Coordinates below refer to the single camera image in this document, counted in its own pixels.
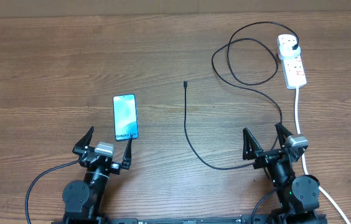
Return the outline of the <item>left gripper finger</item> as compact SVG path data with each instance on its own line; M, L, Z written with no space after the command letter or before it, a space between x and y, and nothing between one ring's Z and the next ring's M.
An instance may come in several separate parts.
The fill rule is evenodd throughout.
M132 150L131 150L131 145L132 145L133 137L131 136L130 139L128 140L126 149L124 151L123 155L123 161L121 163L121 168L129 170L132 162Z
M80 150L86 150L91 142L92 136L94 133L94 127L91 126L91 128L88 130L86 135L82 137L74 146L74 149L80 149Z

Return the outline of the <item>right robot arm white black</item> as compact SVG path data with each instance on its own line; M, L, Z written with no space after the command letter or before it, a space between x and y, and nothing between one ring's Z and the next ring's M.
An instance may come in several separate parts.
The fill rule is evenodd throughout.
M254 169L264 169L272 181L273 190L257 202L248 223L327 223L325 216L318 216L319 180L313 175L296 176L293 163L297 162L309 146L302 134L293 134L281 123L275 125L279 149L264 151L248 128L243 130L243 159L253 160ZM260 205L272 194L278 196L280 207L269 215L259 217Z

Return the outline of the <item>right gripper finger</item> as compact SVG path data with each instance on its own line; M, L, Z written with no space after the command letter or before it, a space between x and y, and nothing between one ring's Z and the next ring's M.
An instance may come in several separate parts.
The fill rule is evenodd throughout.
M248 128L243 129L243 160L253 160L258 154L263 152L263 148L254 138Z
M275 128L279 139L279 145L285 145L286 139L293 135L292 132L285 128L282 123L275 124Z

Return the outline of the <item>Samsung Galaxy smartphone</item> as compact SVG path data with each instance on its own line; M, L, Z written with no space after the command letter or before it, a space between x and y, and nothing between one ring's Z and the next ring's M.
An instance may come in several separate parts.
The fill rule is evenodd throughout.
M115 139L124 141L139 137L136 97L134 94L113 97Z

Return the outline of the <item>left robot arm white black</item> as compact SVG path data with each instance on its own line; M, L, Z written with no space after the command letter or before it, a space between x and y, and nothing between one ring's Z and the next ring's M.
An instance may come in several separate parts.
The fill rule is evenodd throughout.
M86 168L83 180L73 180L66 185L62 198L65 204L63 223L110 223L109 217L101 212L101 203L111 174L120 174L131 166L131 144L128 138L122 162L113 161L115 147L99 142L90 146L94 127L91 127L73 147L72 152L79 156L77 161Z

